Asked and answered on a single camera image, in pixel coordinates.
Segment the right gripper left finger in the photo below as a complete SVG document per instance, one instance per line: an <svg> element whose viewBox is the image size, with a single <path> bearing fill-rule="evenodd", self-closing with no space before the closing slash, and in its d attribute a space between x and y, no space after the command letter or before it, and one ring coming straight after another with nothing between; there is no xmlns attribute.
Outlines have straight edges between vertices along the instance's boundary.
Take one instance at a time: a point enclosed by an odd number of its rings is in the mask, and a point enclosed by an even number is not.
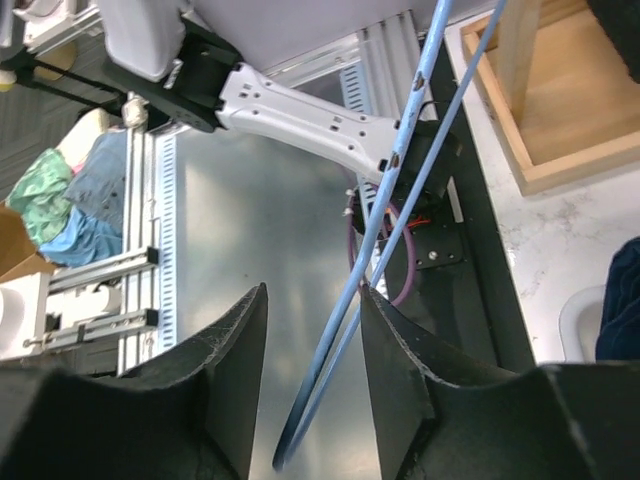
<svg viewBox="0 0 640 480"><path fill-rule="evenodd" d="M265 285L120 377L1 369L5 479L245 479L268 320Z"/></svg>

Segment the dark blue jeans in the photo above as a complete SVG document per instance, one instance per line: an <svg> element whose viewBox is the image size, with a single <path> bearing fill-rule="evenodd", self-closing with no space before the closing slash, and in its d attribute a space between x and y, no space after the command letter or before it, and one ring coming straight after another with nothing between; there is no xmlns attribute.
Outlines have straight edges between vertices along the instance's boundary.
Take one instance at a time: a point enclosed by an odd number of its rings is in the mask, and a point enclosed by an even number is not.
<svg viewBox="0 0 640 480"><path fill-rule="evenodd" d="M597 361L639 359L639 238L614 255L605 284Z"/></svg>

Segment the light blue wire hanger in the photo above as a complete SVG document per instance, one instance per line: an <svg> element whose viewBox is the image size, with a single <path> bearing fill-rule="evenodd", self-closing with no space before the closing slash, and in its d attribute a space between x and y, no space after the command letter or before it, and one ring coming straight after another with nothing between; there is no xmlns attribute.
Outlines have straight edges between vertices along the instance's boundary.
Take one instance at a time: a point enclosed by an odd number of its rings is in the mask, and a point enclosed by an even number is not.
<svg viewBox="0 0 640 480"><path fill-rule="evenodd" d="M369 223L365 230L363 243L347 283L327 320L306 376L300 386L275 448L272 467L276 471L283 470L296 453L316 415L329 382L332 380L335 370L344 357L360 324L360 313L355 312L347 327L341 327L344 316L361 285L361 281L364 278L365 271L372 257L386 208L391 200L391 195L399 177L400 168L403 165L411 137L416 128L422 102L424 101L425 89L428 86L434 70L438 50L444 38L444 31L448 23L452 5L453 3L451 1L439 1L436 5L431 26L428 30L425 45L414 75L408 103L401 118L399 130L392 147L392 158L379 184L369 215ZM421 164L421 168L410 190L405 206L397 217L396 226L392 230L391 236L373 271L371 276L371 284L373 286L378 284L384 273L391 254L401 237L402 231L420 196L420 192L441 151L446 135L450 131L464 94L476 72L481 56L498 26L499 20L507 5L508 2L506 0L501 0L496 4L489 19L488 31L482 35L480 45L472 56L471 64L467 68L463 79L459 81L455 94L449 102L445 116L436 130L435 138Z"/></svg>

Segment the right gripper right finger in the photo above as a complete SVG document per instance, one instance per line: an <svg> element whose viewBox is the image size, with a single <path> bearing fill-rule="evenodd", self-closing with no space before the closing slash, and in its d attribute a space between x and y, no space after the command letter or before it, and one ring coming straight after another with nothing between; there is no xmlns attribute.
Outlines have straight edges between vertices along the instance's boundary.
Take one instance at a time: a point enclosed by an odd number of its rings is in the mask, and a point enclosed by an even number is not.
<svg viewBox="0 0 640 480"><path fill-rule="evenodd" d="M361 333L386 479L635 479L639 366L544 364L524 373L466 355L373 289Z"/></svg>

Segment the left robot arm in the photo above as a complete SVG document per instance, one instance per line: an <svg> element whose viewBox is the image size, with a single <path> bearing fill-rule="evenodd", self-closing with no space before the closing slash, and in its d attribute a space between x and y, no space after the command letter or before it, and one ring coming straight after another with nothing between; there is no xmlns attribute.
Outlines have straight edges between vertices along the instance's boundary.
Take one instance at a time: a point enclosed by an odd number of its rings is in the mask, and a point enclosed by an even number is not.
<svg viewBox="0 0 640 480"><path fill-rule="evenodd" d="M398 168L392 202L406 202L439 124L419 120L402 161L399 121L350 110L273 82L228 41L184 17L177 1L101 1L106 75L169 118L274 139L378 184Z"/></svg>

